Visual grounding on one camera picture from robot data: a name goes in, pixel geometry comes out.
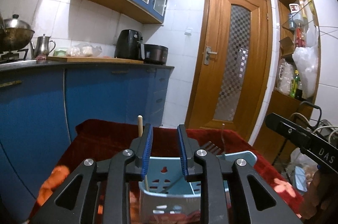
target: blue gripper pad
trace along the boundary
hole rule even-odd
[[[177,127],[177,138],[179,142],[179,152],[180,152],[180,158],[181,158],[181,168],[182,168],[182,173],[184,177],[188,176],[188,158],[187,158],[187,153],[185,152],[185,146],[184,146],[184,141],[183,141],[183,135],[182,135],[182,125],[179,125]]]
[[[142,156],[142,168],[141,168],[142,179],[145,178],[148,172],[151,147],[153,145],[153,126],[152,125],[146,126],[145,129],[147,127],[149,128],[149,130],[148,130],[147,142],[144,147],[143,156]]]

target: green bottle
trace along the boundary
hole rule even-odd
[[[291,81],[290,96],[295,98],[298,82],[300,81],[300,76],[298,70],[295,70],[295,75]]]

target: cabinet handle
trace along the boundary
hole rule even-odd
[[[22,83],[21,80],[7,82],[7,83],[2,83],[2,84],[0,84],[0,88],[9,87],[10,85],[21,84],[21,83]]]
[[[112,71],[112,74],[127,74],[129,73],[129,70],[115,70]]]
[[[154,68],[147,69],[147,73],[154,73],[155,71],[156,71],[156,69],[154,69]]]

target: kitchen wall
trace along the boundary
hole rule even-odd
[[[275,0],[271,0],[271,3],[275,8]],[[185,121],[196,66],[203,6],[204,0],[169,0],[163,25],[144,25],[143,27],[145,41],[148,44],[167,46],[169,48],[167,65],[175,66],[169,79],[162,120],[164,127],[175,128]],[[275,16],[272,19],[274,24],[273,49],[276,51]],[[184,34],[187,27],[192,30],[191,36]],[[268,83],[274,84],[274,79],[269,78]],[[264,97],[263,111],[267,108],[270,96],[271,94],[267,93]]]
[[[313,0],[315,5],[318,22],[320,26],[321,39],[321,62],[320,62],[320,77],[317,98],[315,104],[320,106],[323,110],[323,119],[328,119],[332,124],[338,125],[338,74],[335,70],[338,68],[338,59],[336,51],[338,51],[338,2],[337,0]],[[278,8],[275,9],[277,17],[277,42],[280,40],[279,34],[279,14]],[[271,75],[275,78],[277,69],[273,70]],[[256,127],[260,128],[263,123],[265,113],[261,111],[258,117]],[[312,119],[318,119],[319,111],[314,110],[311,116]],[[253,144],[258,130],[255,130],[249,140]]]
[[[52,36],[56,47],[89,42],[94,47],[101,46],[101,56],[114,56],[113,39],[121,30],[142,31],[143,26],[87,0],[0,0],[0,9],[3,18],[18,14],[20,19],[29,23],[35,31],[34,42],[43,34]]]

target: red tablecloth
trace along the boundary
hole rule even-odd
[[[90,119],[76,127],[77,137],[60,158],[52,175],[42,185],[38,201],[31,216],[33,216],[48,197],[52,190],[59,185],[69,172],[72,172],[84,159],[94,158],[96,161],[111,158],[121,150],[127,149],[131,141],[138,136],[136,125],[120,124],[102,120]],[[197,139],[200,145],[211,141],[223,148],[221,133],[225,139],[226,153],[252,151],[257,156],[256,171],[276,190],[281,198],[298,213],[299,205],[303,200],[289,183],[260,155],[252,146],[246,143],[236,132],[217,129],[188,129],[188,136]],[[152,156],[179,157],[175,129],[154,128]],[[138,221],[137,183],[131,184],[131,219]]]

